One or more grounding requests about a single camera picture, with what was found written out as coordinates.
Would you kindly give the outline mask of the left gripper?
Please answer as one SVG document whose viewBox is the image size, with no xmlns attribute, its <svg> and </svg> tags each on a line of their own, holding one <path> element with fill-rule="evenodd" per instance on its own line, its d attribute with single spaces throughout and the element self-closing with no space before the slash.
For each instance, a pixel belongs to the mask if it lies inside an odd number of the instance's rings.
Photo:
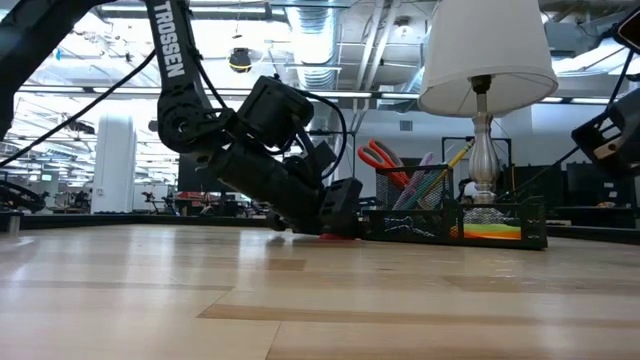
<svg viewBox="0 0 640 360">
<path fill-rule="evenodd" d="M 336 159 L 325 142 L 310 154 L 287 156 L 276 167 L 272 189 L 272 228 L 306 234 L 355 238 L 362 183 L 353 177 L 322 184 L 322 171 Z"/>
</svg>

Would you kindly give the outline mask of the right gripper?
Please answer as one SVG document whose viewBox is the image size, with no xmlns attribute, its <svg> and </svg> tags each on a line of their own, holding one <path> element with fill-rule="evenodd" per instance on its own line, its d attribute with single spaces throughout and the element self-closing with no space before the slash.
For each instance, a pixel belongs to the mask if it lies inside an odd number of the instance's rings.
<svg viewBox="0 0 640 360">
<path fill-rule="evenodd" d="M 640 89 L 634 89 L 571 132 L 589 160 L 614 175 L 640 175 Z"/>
</svg>

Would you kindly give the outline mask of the black binder clip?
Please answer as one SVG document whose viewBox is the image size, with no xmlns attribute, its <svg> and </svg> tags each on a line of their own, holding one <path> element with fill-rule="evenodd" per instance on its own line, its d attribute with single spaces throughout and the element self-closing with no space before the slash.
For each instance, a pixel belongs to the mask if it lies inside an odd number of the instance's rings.
<svg viewBox="0 0 640 360">
<path fill-rule="evenodd" d="M 421 236 L 428 235 L 428 232 L 421 229 L 410 216 L 386 217 L 384 219 L 384 226 L 386 232 L 404 232 Z"/>
</svg>

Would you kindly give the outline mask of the red handled scissors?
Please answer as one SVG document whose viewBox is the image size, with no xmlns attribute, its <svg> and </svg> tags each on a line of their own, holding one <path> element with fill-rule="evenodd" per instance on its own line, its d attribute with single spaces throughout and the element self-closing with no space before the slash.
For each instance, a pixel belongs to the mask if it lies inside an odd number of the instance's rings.
<svg viewBox="0 0 640 360">
<path fill-rule="evenodd" d="M 357 150 L 358 157 L 372 168 L 393 169 L 393 172 L 386 173 L 387 178 L 400 190 L 403 190 L 409 183 L 409 178 L 404 171 L 397 171 L 404 163 L 398 155 L 381 140 L 371 138 L 366 145 Z"/>
</svg>

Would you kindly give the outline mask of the light blue pen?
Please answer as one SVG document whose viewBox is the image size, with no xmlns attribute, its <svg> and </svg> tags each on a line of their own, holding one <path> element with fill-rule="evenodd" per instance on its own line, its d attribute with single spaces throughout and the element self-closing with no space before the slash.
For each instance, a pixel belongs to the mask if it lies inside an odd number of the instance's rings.
<svg viewBox="0 0 640 360">
<path fill-rule="evenodd" d="M 438 176 L 427 175 L 419 184 L 415 193 L 400 207 L 401 210 L 411 210 L 420 199 L 428 195 L 447 176 L 448 170 L 440 172 Z"/>
</svg>

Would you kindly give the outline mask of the orange pencil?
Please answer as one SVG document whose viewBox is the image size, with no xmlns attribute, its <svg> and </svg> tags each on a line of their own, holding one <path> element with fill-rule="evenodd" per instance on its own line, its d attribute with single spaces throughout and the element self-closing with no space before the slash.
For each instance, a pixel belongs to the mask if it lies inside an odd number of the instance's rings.
<svg viewBox="0 0 640 360">
<path fill-rule="evenodd" d="M 446 164 L 442 169 L 432 170 L 423 182 L 420 184 L 421 198 L 427 199 L 439 186 L 445 188 L 446 178 L 453 168 L 464 158 L 464 156 L 473 148 L 475 144 L 474 138 L 467 138 L 463 148 Z"/>
</svg>

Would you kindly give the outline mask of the green sticky note pad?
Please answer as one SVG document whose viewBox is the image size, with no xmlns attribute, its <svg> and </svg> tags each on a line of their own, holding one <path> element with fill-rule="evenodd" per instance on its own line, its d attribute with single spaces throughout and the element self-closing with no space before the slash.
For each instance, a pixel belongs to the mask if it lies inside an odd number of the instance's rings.
<svg viewBox="0 0 640 360">
<path fill-rule="evenodd" d="M 452 226 L 450 238 L 520 240 L 521 228 L 506 224 L 464 224 L 462 229 Z"/>
</svg>

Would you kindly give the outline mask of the black mesh desk organizer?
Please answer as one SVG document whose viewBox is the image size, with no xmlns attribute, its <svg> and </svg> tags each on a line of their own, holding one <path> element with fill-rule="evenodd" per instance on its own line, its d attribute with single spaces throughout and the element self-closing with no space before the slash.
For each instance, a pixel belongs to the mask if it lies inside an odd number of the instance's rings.
<svg viewBox="0 0 640 360">
<path fill-rule="evenodd" d="M 424 166 L 425 176 L 446 165 Z M 397 168 L 404 171 L 409 180 L 418 166 Z M 532 197 L 521 203 L 496 203 L 488 205 L 463 204 L 454 197 L 453 171 L 448 174 L 443 188 L 439 186 L 427 199 L 420 199 L 411 210 L 393 210 L 404 190 L 400 190 L 387 178 L 393 169 L 376 171 L 375 206 L 362 211 L 365 237 L 373 241 L 418 243 L 429 245 L 471 246 L 523 250 L 543 250 L 548 247 L 545 208 L 540 197 Z M 410 216 L 427 236 L 404 232 L 386 232 L 386 217 Z M 462 229 L 464 224 L 506 224 L 521 228 L 520 240 L 450 238 L 452 226 Z"/>
</svg>

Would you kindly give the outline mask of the lilac pen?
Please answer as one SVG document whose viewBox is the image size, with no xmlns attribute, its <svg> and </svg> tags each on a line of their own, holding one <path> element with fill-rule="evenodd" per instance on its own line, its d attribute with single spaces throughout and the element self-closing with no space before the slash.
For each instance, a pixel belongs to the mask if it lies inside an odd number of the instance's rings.
<svg viewBox="0 0 640 360">
<path fill-rule="evenodd" d="M 412 176 L 410 177 L 409 183 L 405 186 L 398 200 L 394 204 L 393 210 L 400 210 L 402 206 L 407 203 L 409 198 L 416 193 L 417 186 L 425 176 L 425 170 L 423 169 L 423 167 L 430 165 L 433 157 L 433 152 L 428 152 L 424 155 L 424 157 L 418 164 L 418 169 L 413 172 Z"/>
</svg>

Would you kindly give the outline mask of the white shade table lamp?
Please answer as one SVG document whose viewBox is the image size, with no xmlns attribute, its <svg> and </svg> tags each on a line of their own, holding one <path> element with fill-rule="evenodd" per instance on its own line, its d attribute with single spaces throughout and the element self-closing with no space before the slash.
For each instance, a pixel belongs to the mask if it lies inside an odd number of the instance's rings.
<svg viewBox="0 0 640 360">
<path fill-rule="evenodd" d="M 495 199 L 494 117 L 528 107 L 557 87 L 538 0 L 439 0 L 417 103 L 429 114 L 472 120 L 475 203 Z"/>
</svg>

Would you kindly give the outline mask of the black background monitor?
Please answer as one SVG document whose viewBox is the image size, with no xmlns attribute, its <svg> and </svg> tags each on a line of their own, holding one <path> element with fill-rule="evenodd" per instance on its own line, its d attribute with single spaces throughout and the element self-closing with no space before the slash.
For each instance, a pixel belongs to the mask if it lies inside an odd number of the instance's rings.
<svg viewBox="0 0 640 360">
<path fill-rule="evenodd" d="M 178 190 L 181 192 L 232 192 L 205 165 L 181 155 L 178 162 Z"/>
</svg>

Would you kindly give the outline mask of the white round pillar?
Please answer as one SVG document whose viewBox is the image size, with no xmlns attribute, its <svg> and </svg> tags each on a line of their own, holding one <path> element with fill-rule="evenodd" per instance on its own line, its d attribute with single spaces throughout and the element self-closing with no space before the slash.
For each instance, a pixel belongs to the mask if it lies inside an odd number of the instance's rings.
<svg viewBox="0 0 640 360">
<path fill-rule="evenodd" d="M 99 118 L 92 213 L 132 211 L 137 134 L 133 117 L 104 113 Z"/>
</svg>

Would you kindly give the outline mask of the silver ventilation duct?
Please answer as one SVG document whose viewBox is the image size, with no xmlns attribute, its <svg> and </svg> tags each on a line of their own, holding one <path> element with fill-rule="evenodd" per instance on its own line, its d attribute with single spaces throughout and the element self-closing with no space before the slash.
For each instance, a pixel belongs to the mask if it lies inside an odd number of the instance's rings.
<svg viewBox="0 0 640 360">
<path fill-rule="evenodd" d="M 305 90 L 330 90 L 337 83 L 338 21 L 340 10 L 310 6 L 285 9 L 292 31 L 292 53 L 299 87 Z"/>
</svg>

